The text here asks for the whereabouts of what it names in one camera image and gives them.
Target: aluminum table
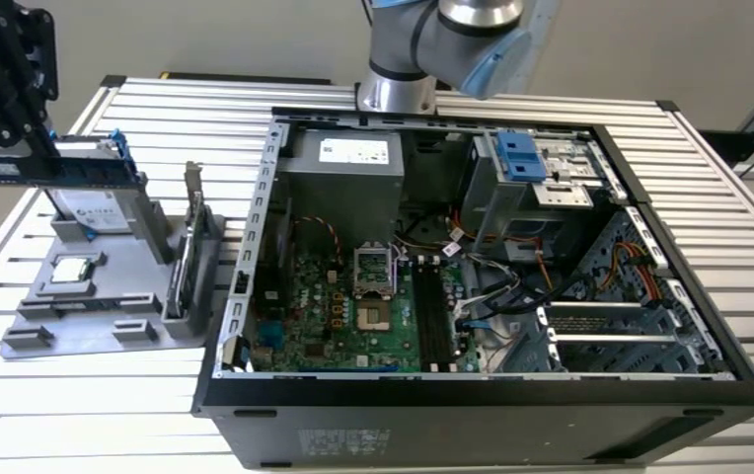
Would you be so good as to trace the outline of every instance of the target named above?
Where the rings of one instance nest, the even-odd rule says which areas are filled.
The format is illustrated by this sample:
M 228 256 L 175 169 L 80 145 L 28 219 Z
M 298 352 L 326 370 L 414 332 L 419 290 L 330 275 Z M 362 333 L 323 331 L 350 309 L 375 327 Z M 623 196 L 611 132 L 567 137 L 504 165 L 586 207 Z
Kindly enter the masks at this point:
M 478 102 L 443 92 L 438 104 L 444 116 L 607 125 L 754 360 L 754 196 L 684 116 L 642 101 L 499 96 Z M 350 110 L 354 90 L 128 78 L 99 88 L 71 131 L 88 134 L 120 128 L 126 132 L 150 177 L 150 195 L 167 213 L 183 214 L 186 208 L 183 163 L 203 164 L 207 200 L 228 218 L 219 294 L 231 278 L 275 106 Z M 0 228 L 0 336 L 52 242 L 51 218 L 43 195 L 27 191 Z M 202 349 L 22 361 L 0 358 L 0 472 L 240 470 L 210 420 L 187 414 L 200 359 Z M 754 472 L 754 420 L 646 471 Z

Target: green circuit board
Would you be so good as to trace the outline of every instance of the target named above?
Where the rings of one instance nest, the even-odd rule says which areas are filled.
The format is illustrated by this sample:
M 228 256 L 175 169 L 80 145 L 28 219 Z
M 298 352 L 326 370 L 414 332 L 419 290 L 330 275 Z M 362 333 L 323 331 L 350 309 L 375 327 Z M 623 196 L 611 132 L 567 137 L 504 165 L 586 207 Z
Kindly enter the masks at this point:
M 326 258 L 302 255 L 295 259 L 288 314 L 282 320 L 259 321 L 259 334 L 263 337 L 272 333 L 274 341 L 260 340 L 260 349 L 252 351 L 258 369 L 420 371 L 411 267 L 404 263 L 398 265 L 391 301 L 355 299 L 350 269 L 336 270 L 335 282 L 328 278 L 328 270 Z M 446 265 L 442 278 L 446 288 L 460 287 L 458 266 Z M 467 353 L 456 360 L 456 368 L 478 371 L 478 367 L 471 342 Z

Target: gray parts holder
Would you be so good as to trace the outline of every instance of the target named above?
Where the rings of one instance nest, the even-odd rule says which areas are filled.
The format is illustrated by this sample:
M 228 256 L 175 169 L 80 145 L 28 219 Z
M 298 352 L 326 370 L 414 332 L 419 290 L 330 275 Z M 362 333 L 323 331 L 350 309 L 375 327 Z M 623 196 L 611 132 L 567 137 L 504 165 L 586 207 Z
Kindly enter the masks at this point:
M 114 192 L 127 233 L 88 235 L 55 216 L 56 239 L 3 335 L 2 357 L 203 345 L 224 218 L 204 204 L 196 172 L 188 167 L 184 217 L 166 217 L 143 190 Z

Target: power supply label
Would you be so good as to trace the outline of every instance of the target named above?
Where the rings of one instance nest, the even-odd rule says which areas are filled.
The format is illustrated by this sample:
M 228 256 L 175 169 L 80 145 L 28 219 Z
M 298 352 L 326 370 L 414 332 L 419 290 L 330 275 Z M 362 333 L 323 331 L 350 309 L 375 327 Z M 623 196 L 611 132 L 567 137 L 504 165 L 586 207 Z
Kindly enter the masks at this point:
M 384 140 L 324 138 L 320 147 L 319 161 L 322 163 L 388 164 L 388 142 Z

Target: motherboard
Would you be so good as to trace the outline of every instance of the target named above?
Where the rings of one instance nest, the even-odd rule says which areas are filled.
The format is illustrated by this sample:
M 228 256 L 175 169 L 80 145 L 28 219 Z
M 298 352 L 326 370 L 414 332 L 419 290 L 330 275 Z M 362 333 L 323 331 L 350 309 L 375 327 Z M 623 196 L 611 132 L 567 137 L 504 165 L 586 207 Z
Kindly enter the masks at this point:
M 418 262 L 375 253 L 359 261 L 360 278 L 351 265 L 339 267 L 327 257 L 295 257 L 290 300 L 280 318 L 259 320 L 252 349 L 256 370 L 278 372 L 419 372 L 478 371 L 472 338 L 456 335 L 451 308 L 464 297 L 462 271 L 455 263 L 427 263 L 438 275 L 439 292 L 423 292 L 416 284 Z M 391 292 L 359 294 L 355 279 L 384 284 Z M 438 308 L 419 321 L 422 304 Z M 430 333 L 443 334 L 434 341 Z M 434 344 L 447 345 L 450 361 L 435 366 L 426 356 Z

